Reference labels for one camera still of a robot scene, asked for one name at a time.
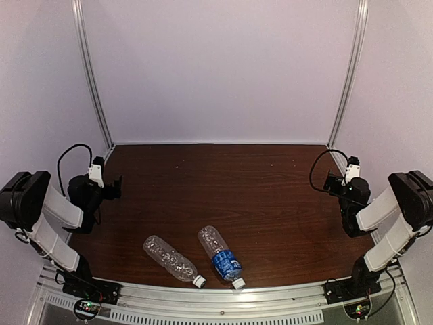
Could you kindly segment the clear unlabelled plastic bottle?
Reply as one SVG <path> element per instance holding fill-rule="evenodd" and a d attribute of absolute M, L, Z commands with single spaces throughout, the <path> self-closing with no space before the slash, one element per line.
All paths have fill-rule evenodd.
<path fill-rule="evenodd" d="M 199 276 L 195 265 L 158 236 L 149 236 L 144 251 L 169 274 L 182 282 L 194 282 Z"/>

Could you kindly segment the blue labelled plastic bottle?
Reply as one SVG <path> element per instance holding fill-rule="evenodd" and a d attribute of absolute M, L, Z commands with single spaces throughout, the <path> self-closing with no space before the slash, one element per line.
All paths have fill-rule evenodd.
<path fill-rule="evenodd" d="M 240 262 L 215 227 L 211 225 L 203 227 L 198 232 L 198 240 L 224 281 L 232 283 L 236 278 L 242 278 Z"/>

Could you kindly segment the white cap of clear bottle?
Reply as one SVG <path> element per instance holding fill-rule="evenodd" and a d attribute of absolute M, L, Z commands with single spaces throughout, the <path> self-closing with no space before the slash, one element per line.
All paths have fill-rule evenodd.
<path fill-rule="evenodd" d="M 205 277 L 203 277 L 201 275 L 197 275 L 193 279 L 193 285 L 196 286 L 197 288 L 203 288 L 205 283 L 206 283 L 206 279 L 205 279 Z"/>

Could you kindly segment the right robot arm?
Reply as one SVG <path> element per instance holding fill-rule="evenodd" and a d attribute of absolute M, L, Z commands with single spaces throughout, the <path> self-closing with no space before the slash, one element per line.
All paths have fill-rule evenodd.
<path fill-rule="evenodd" d="M 338 198 L 344 231 L 359 237 L 377 230 L 387 219 L 395 221 L 382 239 L 354 263 L 351 276 L 324 285 L 329 303 L 362 297 L 381 290 L 380 275 L 432 226 L 432 180 L 421 171 L 392 173 L 388 187 L 374 200 L 368 182 L 354 174 L 329 173 L 323 189 Z"/>

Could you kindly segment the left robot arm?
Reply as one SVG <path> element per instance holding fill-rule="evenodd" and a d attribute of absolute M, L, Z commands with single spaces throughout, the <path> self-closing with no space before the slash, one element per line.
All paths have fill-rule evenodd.
<path fill-rule="evenodd" d="M 1 269 L 24 269 L 34 262 L 30 251 L 52 263 L 67 288 L 87 294 L 108 284 L 96 280 L 83 254 L 65 241 L 66 234 L 90 234 L 101 223 L 101 204 L 119 199 L 122 181 L 103 182 L 100 172 L 73 177 L 66 198 L 51 184 L 48 171 L 22 171 L 1 183 Z"/>

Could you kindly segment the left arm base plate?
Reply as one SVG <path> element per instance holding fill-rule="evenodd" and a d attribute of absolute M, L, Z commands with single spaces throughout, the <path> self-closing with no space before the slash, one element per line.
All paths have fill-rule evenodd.
<path fill-rule="evenodd" d="M 92 279 L 87 284 L 77 279 L 66 278 L 62 292 L 95 303 L 116 305 L 121 287 L 119 283 L 104 280 Z"/>

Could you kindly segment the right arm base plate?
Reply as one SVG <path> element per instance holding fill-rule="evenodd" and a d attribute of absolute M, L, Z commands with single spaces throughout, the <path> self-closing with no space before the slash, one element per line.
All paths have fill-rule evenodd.
<path fill-rule="evenodd" d="M 327 304 L 334 304 L 380 292 L 382 287 L 378 282 L 369 284 L 355 284 L 352 278 L 337 280 L 329 279 L 324 285 L 323 290 Z"/>

